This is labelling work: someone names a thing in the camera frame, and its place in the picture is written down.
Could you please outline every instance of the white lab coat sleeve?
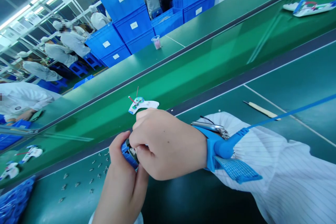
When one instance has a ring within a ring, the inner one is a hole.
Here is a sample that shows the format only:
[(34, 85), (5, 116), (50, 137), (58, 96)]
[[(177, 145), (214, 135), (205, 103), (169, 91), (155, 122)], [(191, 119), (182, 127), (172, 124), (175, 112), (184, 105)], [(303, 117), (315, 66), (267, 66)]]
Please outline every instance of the white lab coat sleeve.
[[(206, 117), (224, 126), (230, 136), (249, 126), (226, 112)], [(234, 150), (236, 158), (252, 167), (262, 180), (238, 184), (224, 170), (214, 174), (232, 189), (251, 192), (268, 223), (335, 223), (335, 164), (311, 156), (308, 145), (287, 142), (261, 126), (250, 129)]]

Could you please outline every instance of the right hand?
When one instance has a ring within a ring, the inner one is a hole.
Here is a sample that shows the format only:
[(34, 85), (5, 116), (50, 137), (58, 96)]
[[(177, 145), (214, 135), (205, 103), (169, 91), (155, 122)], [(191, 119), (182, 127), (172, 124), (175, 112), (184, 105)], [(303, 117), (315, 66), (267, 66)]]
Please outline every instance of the right hand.
[(164, 110), (138, 112), (129, 142), (140, 164), (156, 180), (173, 179), (207, 166), (206, 137)]

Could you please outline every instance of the green conveyor belt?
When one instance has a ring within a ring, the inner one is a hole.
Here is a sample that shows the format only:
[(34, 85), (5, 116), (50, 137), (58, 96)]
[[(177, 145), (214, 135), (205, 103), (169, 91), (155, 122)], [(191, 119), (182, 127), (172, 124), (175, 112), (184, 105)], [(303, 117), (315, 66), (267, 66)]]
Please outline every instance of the green conveyor belt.
[[(24, 152), (27, 145), (36, 144), (44, 149), (44, 154), (38, 162), (26, 163), (20, 174), (10, 182), (130, 128), (135, 122), (135, 116), (127, 112), (131, 105), (127, 96), (135, 97), (138, 86), (140, 96), (146, 100), (159, 101), (159, 108), (166, 110), (336, 28), (333, 11), (296, 18), (281, 9), (283, 4), (294, 1), (299, 0), (282, 0), (274, 4), (16, 147)], [(332, 0), (312, 1), (326, 3)], [(141, 58), (132, 56), (118, 64), (119, 68), (115, 70), (132, 71), (133, 65), (141, 64)], [(76, 89), (77, 96), (92, 95), (89, 94), (90, 85), (98, 85), (97, 81), (101, 80), (99, 77), (93, 79), (96, 82), (90, 81)], [(71, 103), (75, 101), (69, 99), (65, 102)], [(44, 137), (42, 134), (46, 133), (54, 137)], [(91, 141), (68, 140), (65, 136)], [(8, 183), (9, 180), (1, 181), (0, 186)]]

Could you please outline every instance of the white hairnet cap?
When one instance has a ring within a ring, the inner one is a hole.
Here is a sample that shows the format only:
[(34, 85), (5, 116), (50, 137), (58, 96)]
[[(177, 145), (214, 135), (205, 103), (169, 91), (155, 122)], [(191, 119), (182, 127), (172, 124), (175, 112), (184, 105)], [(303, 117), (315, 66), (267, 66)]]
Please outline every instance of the white hairnet cap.
[(93, 6), (93, 5), (91, 5), (91, 6), (89, 7), (89, 9), (90, 9), (90, 11), (91, 11), (92, 13), (98, 11), (97, 7), (96, 7), (96, 6)]
[(48, 37), (42, 37), (41, 38), (41, 42), (42, 43), (45, 43), (45, 42), (47, 42), (47, 41), (49, 41), (50, 39), (48, 38)]
[(17, 55), (18, 55), (19, 57), (21, 57), (21, 58), (27, 58), (27, 57), (29, 56), (28, 53), (23, 52), (23, 51), (19, 52)]
[(60, 21), (56, 21), (56, 20), (53, 22), (52, 25), (56, 30), (60, 30), (63, 27), (63, 24)]

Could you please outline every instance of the green workbench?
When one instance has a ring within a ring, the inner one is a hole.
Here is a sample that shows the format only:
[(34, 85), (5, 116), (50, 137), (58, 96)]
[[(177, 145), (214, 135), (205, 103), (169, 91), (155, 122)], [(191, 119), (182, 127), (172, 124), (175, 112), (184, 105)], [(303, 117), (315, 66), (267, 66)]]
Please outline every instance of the green workbench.
[[(39, 157), (39, 162), (26, 163), (16, 178), (1, 181), (0, 186), (4, 187), (34, 174), (130, 128), (135, 122), (135, 116), (127, 111), (131, 105), (127, 97), (135, 97), (138, 86), (140, 96), (146, 100), (159, 101), (159, 108), (167, 110), (336, 28), (336, 15), (333, 12), (296, 18), (290, 12), (281, 9), (283, 4), (292, 1), (299, 0), (281, 0), (14, 147), (13, 149), (24, 152), (27, 145), (35, 144), (44, 149), (44, 154)], [(99, 95), (94, 92), (98, 85), (107, 88), (107, 80), (113, 82), (126, 72), (131, 76), (134, 69), (148, 67), (152, 61), (146, 58), (146, 53), (159, 61), (159, 56), (166, 56), (165, 51), (172, 53), (176, 50), (177, 46), (171, 43), (172, 41), (165, 37), (162, 40), (163, 50), (157, 54), (149, 53), (156, 52), (151, 46), (127, 58), (116, 67), (77, 88), (73, 94), (65, 95), (49, 105), (47, 112), (52, 108), (56, 113), (57, 109), (75, 107), (78, 100), (83, 101), (85, 97)], [(49, 118), (46, 113), (39, 121)], [(20, 156), (11, 160), (19, 161)], [(8, 160), (2, 160), (1, 168), (5, 167), (4, 161)]]

